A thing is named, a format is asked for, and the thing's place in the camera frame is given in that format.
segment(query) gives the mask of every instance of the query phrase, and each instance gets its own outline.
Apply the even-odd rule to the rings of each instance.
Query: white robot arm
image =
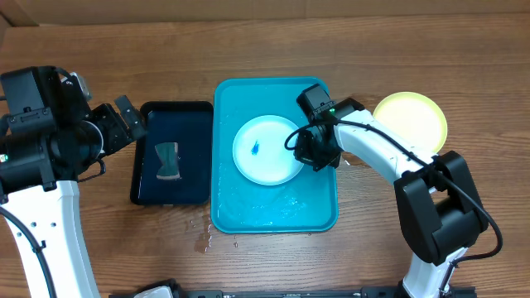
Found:
[[[375,127],[379,131],[389,135],[403,147],[407,148],[408,151],[414,152],[414,154],[425,163],[431,164],[433,162],[432,157],[435,153],[408,144],[400,136],[396,135],[374,119],[370,111],[366,109],[347,114],[342,117],[341,120],[368,124]],[[395,180],[400,179],[403,173],[407,171],[419,171],[422,168],[421,165],[405,156],[403,152],[399,151],[386,139],[372,131],[359,127],[352,127],[347,124],[338,124],[335,126],[335,137],[339,147],[366,162],[391,185],[393,185]],[[412,256],[410,269],[402,282],[404,290],[411,298],[439,297],[441,284],[447,270],[449,269],[450,262],[463,256],[466,251],[467,248],[457,249],[447,256],[447,259],[438,266],[424,262],[414,254]],[[444,291],[448,290],[449,285],[447,284]]]
[[[447,294],[452,262],[475,243],[491,219],[481,208],[464,159],[453,151],[438,156],[407,143],[362,104],[354,99],[335,104],[318,84],[304,90],[296,101],[310,123],[286,140],[286,149],[294,150],[298,161],[319,171],[324,166],[337,167],[340,153],[347,151],[394,186],[402,233],[414,252],[409,272],[399,285],[400,297]],[[296,145],[289,147],[296,134]],[[448,198],[434,204],[430,193],[436,190],[448,190]]]

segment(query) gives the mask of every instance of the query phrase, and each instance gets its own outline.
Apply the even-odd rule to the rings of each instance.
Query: cable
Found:
[[[495,236],[497,237],[497,246],[495,246],[494,250],[492,250],[491,252],[480,253],[480,254],[471,255],[471,256],[462,256],[462,257],[459,257],[453,260],[452,262],[449,262],[449,268],[447,268],[446,275],[444,276],[443,282],[441,283],[441,286],[440,286],[440,292],[442,293],[444,289],[446,288],[446,285],[449,282],[449,279],[451,278],[453,270],[455,268],[458,268],[458,264],[460,262],[470,261],[470,260],[480,260],[480,259],[485,259],[488,257],[493,257],[501,251],[501,249],[503,248],[504,242],[503,242],[503,235],[500,232],[500,228],[497,225],[497,223],[495,223],[491,215],[489,215],[489,213],[486,210],[480,207],[480,205],[477,202],[475,202],[474,199],[471,199],[471,197],[468,194],[466,194],[460,187],[458,187],[458,185],[456,185],[453,181],[449,180],[439,171],[436,171],[436,173],[438,174],[440,178],[443,179],[444,182],[447,183],[448,186],[450,186],[453,190],[456,190],[459,194],[464,196],[475,208],[477,208],[477,210],[488,220],[489,224],[491,224],[491,228],[494,230]]]
[[[486,252],[486,253],[481,253],[481,254],[476,254],[476,255],[471,255],[471,256],[463,256],[463,257],[459,257],[459,258],[453,260],[452,262],[450,262],[449,268],[447,270],[447,273],[444,276],[443,282],[441,283],[441,287],[440,287],[440,292],[441,293],[443,292],[443,290],[445,289],[447,283],[449,282],[449,279],[451,278],[451,274],[452,274],[453,270],[458,267],[458,264],[460,262],[470,261],[470,260],[480,260],[480,259],[485,259],[485,258],[488,258],[488,257],[493,257],[493,256],[495,256],[496,254],[498,254],[501,251],[501,249],[503,248],[503,244],[504,244],[503,243],[503,235],[501,234],[500,228],[497,225],[497,223],[495,223],[494,219],[489,215],[488,212],[486,212],[486,210],[484,210],[484,208],[482,208],[477,202],[475,202],[474,199],[472,199],[468,194],[466,194],[453,181],[449,180],[449,178],[445,177],[439,171],[436,171],[434,169],[434,167],[429,166],[426,162],[424,162],[421,159],[419,159],[417,156],[414,155],[413,152],[408,151],[405,147],[403,147],[401,144],[399,144],[396,140],[392,139],[385,132],[382,132],[379,129],[377,129],[377,128],[369,125],[369,124],[356,123],[356,122],[344,121],[344,120],[315,122],[315,123],[308,124],[308,125],[305,125],[303,127],[300,127],[296,131],[294,131],[291,135],[289,135],[289,137],[287,137],[287,140],[285,141],[284,147],[287,150],[294,150],[295,147],[289,147],[288,146],[289,141],[297,133],[305,131],[308,128],[316,127],[316,126],[320,126],[320,125],[337,125],[337,124],[346,124],[346,125],[351,125],[351,126],[355,126],[355,127],[361,127],[361,128],[366,129],[366,130],[369,130],[369,131],[377,133],[380,137],[384,138],[385,140],[387,140],[388,142],[393,144],[399,151],[401,151],[403,154],[405,154],[411,160],[417,162],[421,166],[430,168],[431,171],[433,171],[438,177],[440,177],[449,187],[451,187],[454,191],[458,192],[465,199],[467,199],[488,220],[489,224],[491,224],[491,228],[494,230],[495,236],[497,237],[497,246],[495,246],[494,250],[492,250],[491,252]]]
[[[27,241],[29,241],[29,243],[31,244],[31,248],[36,254],[39,263],[41,264],[42,273],[44,274],[44,279],[46,280],[46,285],[48,287],[48,294],[50,295],[50,298],[57,298],[57,294],[55,293],[55,286],[53,284],[53,280],[51,279],[50,268],[48,267],[48,263],[46,262],[46,259],[44,258],[44,253],[42,252],[43,247],[39,245],[30,230],[27,229],[26,225],[22,223],[15,215],[11,214],[3,207],[0,207],[0,214],[3,215],[7,220],[12,222],[15,227],[17,227],[24,234],[24,236],[26,236]]]
[[[285,141],[284,147],[287,150],[294,150],[295,147],[289,147],[289,141],[299,132],[307,130],[307,128],[316,127],[320,125],[337,125],[337,124],[346,124],[351,125],[355,127],[361,127],[366,130],[372,131],[377,133],[379,136],[383,137],[385,140],[390,142],[392,145],[394,145],[399,151],[403,152],[408,158],[412,159],[413,161],[417,162],[418,164],[422,166],[428,166],[427,163],[419,159],[417,156],[414,155],[413,152],[408,151],[405,147],[403,147],[400,143],[398,143],[396,140],[392,139],[388,134],[385,132],[382,132],[378,130],[377,128],[369,125],[369,124],[363,124],[363,123],[356,123],[352,121],[345,121],[345,120],[333,120],[333,121],[320,121],[312,124],[305,125],[303,127],[298,128],[296,131],[292,132],[289,137],[287,137],[287,140]]]

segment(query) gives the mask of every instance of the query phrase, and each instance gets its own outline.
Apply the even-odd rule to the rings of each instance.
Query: blue tray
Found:
[[[296,103],[317,78],[229,79],[215,91],[212,151],[212,221],[225,233],[323,232],[339,217],[335,169],[304,165],[292,180],[274,186],[245,178],[232,157],[238,130],[262,115],[277,115],[298,127],[307,119]]]

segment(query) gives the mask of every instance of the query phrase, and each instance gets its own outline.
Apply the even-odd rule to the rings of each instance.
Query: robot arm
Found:
[[[102,175],[101,159],[142,137],[143,120],[125,96],[115,100],[121,117],[107,103],[91,110],[83,79],[56,67],[16,70],[0,80],[11,113],[1,123],[1,211],[20,222],[7,221],[31,296],[99,297],[81,229],[78,176],[96,162]]]
[[[402,297],[443,296],[449,290],[442,284],[450,262],[463,256],[488,227],[486,218],[451,189],[447,199],[438,204],[432,201],[432,192],[447,189],[432,174],[434,169],[480,204],[464,159],[453,151],[437,156],[408,144],[374,119],[362,104],[353,99],[335,104],[319,85],[306,89],[297,102],[312,129],[299,131],[295,158],[318,171],[324,166],[337,167],[340,153],[348,151],[393,184],[402,233],[414,252],[410,270],[400,283]],[[393,139],[421,164],[374,131]]]

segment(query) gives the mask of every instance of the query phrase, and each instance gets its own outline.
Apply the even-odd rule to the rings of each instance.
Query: black tray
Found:
[[[209,102],[149,102],[140,113],[147,135],[137,141],[131,201],[140,205],[204,204],[210,199],[214,107]],[[155,145],[177,142],[179,180],[159,180]]]

